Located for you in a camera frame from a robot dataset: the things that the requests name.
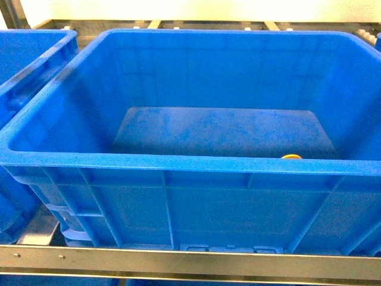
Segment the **metal bar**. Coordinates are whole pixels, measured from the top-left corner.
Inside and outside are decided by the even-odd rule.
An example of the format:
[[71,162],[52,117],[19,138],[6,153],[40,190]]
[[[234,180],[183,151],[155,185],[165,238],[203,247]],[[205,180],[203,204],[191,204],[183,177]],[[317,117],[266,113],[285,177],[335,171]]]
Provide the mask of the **metal bar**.
[[0,273],[281,284],[381,285],[381,259],[2,245]]
[[0,0],[0,10],[8,29],[30,29],[20,0]]
[[42,204],[17,244],[49,245],[57,229],[57,219]]
[[264,22],[264,24],[270,31],[280,31],[280,29],[274,22]]
[[160,24],[161,24],[161,20],[153,20],[152,22],[150,22],[147,29],[159,29]]

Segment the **white wall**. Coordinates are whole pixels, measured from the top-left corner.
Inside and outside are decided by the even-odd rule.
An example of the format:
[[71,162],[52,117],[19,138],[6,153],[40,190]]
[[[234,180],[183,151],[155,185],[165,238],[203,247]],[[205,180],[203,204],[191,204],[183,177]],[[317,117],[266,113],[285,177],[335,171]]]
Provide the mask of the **white wall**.
[[21,0],[35,26],[49,18],[376,21],[381,0]]
[[6,28],[7,28],[7,25],[5,24],[4,18],[3,18],[3,16],[0,13],[0,30],[6,29]]

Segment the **crate floor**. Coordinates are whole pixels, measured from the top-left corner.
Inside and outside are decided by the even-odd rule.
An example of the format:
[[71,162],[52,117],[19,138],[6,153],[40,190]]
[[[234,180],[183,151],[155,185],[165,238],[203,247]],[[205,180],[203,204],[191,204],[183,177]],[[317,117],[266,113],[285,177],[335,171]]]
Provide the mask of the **crate floor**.
[[113,153],[338,159],[316,116],[306,110],[132,107]]

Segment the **plastic bin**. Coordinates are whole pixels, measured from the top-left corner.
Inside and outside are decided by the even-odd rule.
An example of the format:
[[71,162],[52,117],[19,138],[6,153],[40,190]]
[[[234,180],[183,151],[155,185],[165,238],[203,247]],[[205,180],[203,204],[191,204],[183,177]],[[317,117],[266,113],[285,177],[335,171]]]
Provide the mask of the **plastic bin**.
[[[76,54],[74,31],[0,31],[0,129]],[[18,240],[39,203],[0,168],[0,244]]]
[[119,279],[64,276],[2,275],[2,286],[118,286]]
[[0,165],[71,245],[372,256],[380,78],[346,33],[110,30],[1,131]]

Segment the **metal frame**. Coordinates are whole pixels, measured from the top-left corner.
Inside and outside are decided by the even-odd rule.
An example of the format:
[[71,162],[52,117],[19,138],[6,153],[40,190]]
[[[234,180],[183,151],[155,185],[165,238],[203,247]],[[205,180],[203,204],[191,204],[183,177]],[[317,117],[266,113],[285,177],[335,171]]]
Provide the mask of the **metal frame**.
[[140,29],[212,29],[212,30],[332,30],[353,33],[372,46],[376,44],[377,33],[381,32],[380,23],[291,23],[272,21],[172,21],[172,20],[47,20],[33,29],[65,29],[77,31],[78,46],[83,49],[101,32],[114,28]]
[[381,285],[381,259],[2,245],[0,273],[280,284]]
[[42,204],[18,239],[17,244],[50,245],[54,234],[58,230],[58,225],[57,219]]
[[8,29],[30,29],[20,0],[0,0],[0,10]]

